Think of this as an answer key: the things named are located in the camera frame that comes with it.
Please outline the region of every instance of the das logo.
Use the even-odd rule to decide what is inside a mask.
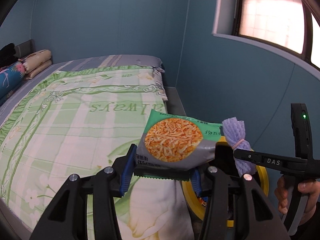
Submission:
[[[281,164],[282,164],[281,161],[278,161],[278,160],[275,160],[275,159],[271,159],[271,158],[266,158],[264,160],[264,163],[273,164],[273,165],[276,165],[276,166],[281,166]]]

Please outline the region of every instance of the window frame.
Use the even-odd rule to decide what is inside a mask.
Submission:
[[[233,29],[232,29],[232,36],[237,36],[237,37],[242,37],[258,42],[262,42],[264,44],[273,46],[275,48],[281,49],[285,52],[288,52],[299,59],[307,62],[314,68],[320,71],[320,66],[316,66],[311,62],[311,54],[312,54],[312,40],[313,40],[313,23],[312,23],[312,14],[309,9],[309,6],[305,3],[304,0],[301,0],[302,3],[302,8],[303,8],[303,15],[304,15],[304,42],[303,42],[303,48],[302,48],[302,53],[295,52],[291,49],[288,49],[287,47],[281,46],[277,43],[273,43],[271,41],[266,41],[260,38],[256,37],[251,37],[247,35],[242,35],[240,34],[240,24],[242,20],[242,10],[243,10],[243,2],[244,0],[236,0],[236,8],[235,8],[235,18],[233,22]]]

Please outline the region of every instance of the yellow tape roll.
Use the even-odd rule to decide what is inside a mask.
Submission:
[[[226,138],[221,136],[220,140],[217,142],[217,145],[226,145],[229,146]],[[267,174],[267,170],[265,167],[257,166],[258,175],[260,178],[261,188],[263,192],[268,196],[269,193],[269,178]],[[196,193],[192,189],[192,185],[190,181],[183,181],[182,183],[182,190],[184,197],[188,203],[188,206],[192,210],[192,212],[201,220],[204,219],[205,207],[201,205],[199,202]],[[234,221],[227,220],[227,226],[233,227]]]

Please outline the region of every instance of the headboard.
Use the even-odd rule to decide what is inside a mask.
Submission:
[[[15,46],[14,49],[16,50],[15,56],[17,58],[24,58],[24,57],[30,55],[31,53],[35,52],[34,40],[28,40],[24,43],[21,43],[21,44]]]

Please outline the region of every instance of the window sill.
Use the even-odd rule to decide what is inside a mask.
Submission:
[[[302,59],[300,59],[300,58],[298,58],[298,57],[296,57],[296,56],[294,56],[294,55],[290,54],[289,52],[286,52],[282,49],[278,49],[276,47],[265,44],[263,42],[259,42],[259,41],[255,41],[255,40],[251,40],[251,39],[246,39],[244,37],[239,37],[239,36],[220,34],[220,33],[213,33],[213,36],[219,37],[219,38],[225,38],[225,39],[229,39],[229,40],[234,40],[234,41],[240,41],[240,42],[247,43],[247,44],[268,50],[270,52],[273,52],[274,54],[277,54],[277,55],[299,65],[304,70],[306,70],[311,75],[313,75],[316,79],[320,80],[320,71],[318,69],[316,69],[315,67],[311,66],[310,64],[303,61]]]

